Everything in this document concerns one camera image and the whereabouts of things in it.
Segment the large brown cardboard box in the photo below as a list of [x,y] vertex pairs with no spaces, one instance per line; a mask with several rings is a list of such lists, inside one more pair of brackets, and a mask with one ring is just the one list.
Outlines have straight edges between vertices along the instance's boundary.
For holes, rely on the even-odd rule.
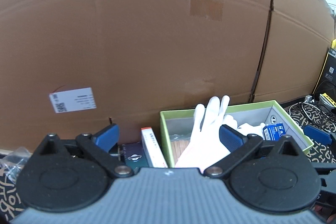
[[[120,140],[162,110],[249,100],[270,0],[1,0],[1,148],[33,150],[110,122]],[[92,88],[96,108],[56,113],[49,95]]]

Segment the clear plastic bag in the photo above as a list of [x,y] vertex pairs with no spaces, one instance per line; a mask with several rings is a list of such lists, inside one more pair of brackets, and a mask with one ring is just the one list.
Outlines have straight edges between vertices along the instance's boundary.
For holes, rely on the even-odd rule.
[[31,153],[25,147],[19,147],[1,159],[1,167],[13,184],[17,183],[18,176],[30,157]]

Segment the blue plastic square bottle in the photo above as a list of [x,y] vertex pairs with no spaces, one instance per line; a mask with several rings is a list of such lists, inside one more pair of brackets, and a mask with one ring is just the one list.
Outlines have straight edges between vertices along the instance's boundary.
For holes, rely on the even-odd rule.
[[265,140],[278,141],[282,135],[285,135],[285,128],[282,123],[266,125],[263,130]]

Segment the patterned black tan cloth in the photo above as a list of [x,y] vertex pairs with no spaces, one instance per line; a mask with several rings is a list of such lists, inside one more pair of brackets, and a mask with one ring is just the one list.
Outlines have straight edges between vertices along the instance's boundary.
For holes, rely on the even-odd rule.
[[[335,122],[332,114],[325,114],[311,103],[297,103],[285,111],[277,101],[265,101],[230,106],[226,112],[238,125],[245,123],[258,126],[283,124],[285,133],[293,135],[304,153],[314,152],[313,147],[321,145],[316,152],[323,153],[335,144]],[[173,142],[189,138],[194,124],[194,110],[170,110],[160,113],[162,151],[168,166],[174,166],[177,156]]]

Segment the white glove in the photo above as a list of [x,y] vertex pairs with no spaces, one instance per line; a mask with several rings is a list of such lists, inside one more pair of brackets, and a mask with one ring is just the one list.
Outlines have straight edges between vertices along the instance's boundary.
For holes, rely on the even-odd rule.
[[244,123],[238,126],[237,121],[226,114],[229,102],[230,97],[227,95],[223,98],[214,96],[210,98],[207,106],[201,103],[196,106],[190,142],[175,163],[176,168],[198,168],[203,172],[228,156],[230,151],[219,137],[219,129],[224,124],[244,136],[248,134],[263,136],[264,123],[257,126]]

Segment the black yellow box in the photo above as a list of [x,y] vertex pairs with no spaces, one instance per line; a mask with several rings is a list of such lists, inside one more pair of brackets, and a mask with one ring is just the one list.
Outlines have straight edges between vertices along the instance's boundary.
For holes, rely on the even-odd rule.
[[330,110],[335,110],[335,39],[331,43],[318,82],[313,90],[313,98]]

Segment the white orange slim box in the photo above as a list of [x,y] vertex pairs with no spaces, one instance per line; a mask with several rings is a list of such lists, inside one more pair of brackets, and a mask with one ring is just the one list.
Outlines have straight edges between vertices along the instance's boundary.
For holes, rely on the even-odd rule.
[[143,150],[149,166],[154,168],[167,168],[168,165],[154,135],[153,129],[151,127],[142,128],[141,136]]

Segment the dark planet print box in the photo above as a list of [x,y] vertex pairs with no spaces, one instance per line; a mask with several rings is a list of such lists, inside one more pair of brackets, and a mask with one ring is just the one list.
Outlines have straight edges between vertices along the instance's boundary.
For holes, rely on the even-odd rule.
[[122,144],[121,158],[123,162],[137,173],[142,167],[149,167],[141,142]]

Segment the white shipping label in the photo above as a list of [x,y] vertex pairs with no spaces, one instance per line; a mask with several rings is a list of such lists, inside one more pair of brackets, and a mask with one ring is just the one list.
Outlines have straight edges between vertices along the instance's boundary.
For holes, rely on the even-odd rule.
[[69,113],[96,108],[92,88],[54,92],[49,95],[49,98],[56,113]]

